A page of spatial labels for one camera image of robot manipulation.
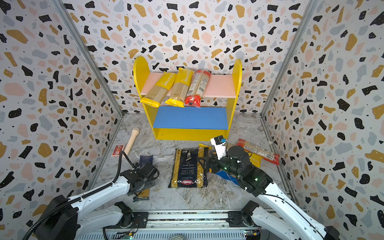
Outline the red clear spaghetti pack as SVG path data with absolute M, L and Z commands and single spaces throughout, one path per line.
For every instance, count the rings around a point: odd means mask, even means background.
M 201 99 L 206 90 L 210 77 L 211 73 L 208 71 L 196 71 L 187 96 L 185 98 L 185 106 L 197 108 L 201 107 Z

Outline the dark penne pasta bag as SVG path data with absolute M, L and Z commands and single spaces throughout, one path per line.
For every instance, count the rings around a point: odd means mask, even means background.
M 198 158 L 207 156 L 212 147 L 199 144 L 198 148 L 176 149 L 172 177 L 168 188 L 205 188 L 207 174 L 199 166 Z

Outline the blue yellow spaghetti pack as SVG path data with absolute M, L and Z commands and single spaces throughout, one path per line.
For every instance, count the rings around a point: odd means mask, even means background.
M 140 156 L 139 166 L 144 167 L 147 163 L 153 163 L 153 156 Z M 150 189 L 142 191 L 138 196 L 134 197 L 134 202 L 147 201 L 150 199 Z

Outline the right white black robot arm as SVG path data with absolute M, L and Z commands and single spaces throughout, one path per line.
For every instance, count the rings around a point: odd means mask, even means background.
M 224 154 L 198 157 L 197 161 L 207 172 L 225 172 L 235 177 L 242 189 L 279 215 L 271 215 L 258 203 L 249 201 L 234 217 L 229 218 L 230 224 L 259 226 L 285 240 L 339 239 L 340 233 L 335 227 L 326 227 L 311 218 L 268 174 L 251 163 L 249 154 L 242 147 L 232 146 Z

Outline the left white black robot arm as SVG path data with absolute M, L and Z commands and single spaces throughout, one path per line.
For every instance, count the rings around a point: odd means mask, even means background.
M 157 168 L 146 163 L 83 194 L 55 197 L 37 221 L 33 233 L 39 240 L 75 240 L 106 227 L 137 227 L 139 221 L 125 203 L 117 202 L 104 210 L 99 207 L 123 195 L 139 195 L 155 185 L 159 174 Z

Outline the blue orange orecchiette bag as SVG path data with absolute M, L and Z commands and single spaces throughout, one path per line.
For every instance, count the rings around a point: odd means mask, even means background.
M 238 185 L 237 179 L 235 177 L 231 176 L 230 174 L 226 173 L 225 171 L 219 171 L 219 172 L 216 173 L 216 175 L 218 175 L 222 179 L 231 181 L 234 184 Z

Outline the yellow Pastatime spaghetti pack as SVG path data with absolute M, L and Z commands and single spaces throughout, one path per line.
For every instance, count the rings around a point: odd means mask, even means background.
M 159 108 L 162 101 L 172 88 L 177 74 L 164 72 L 156 84 L 149 90 L 141 103 L 154 108 Z

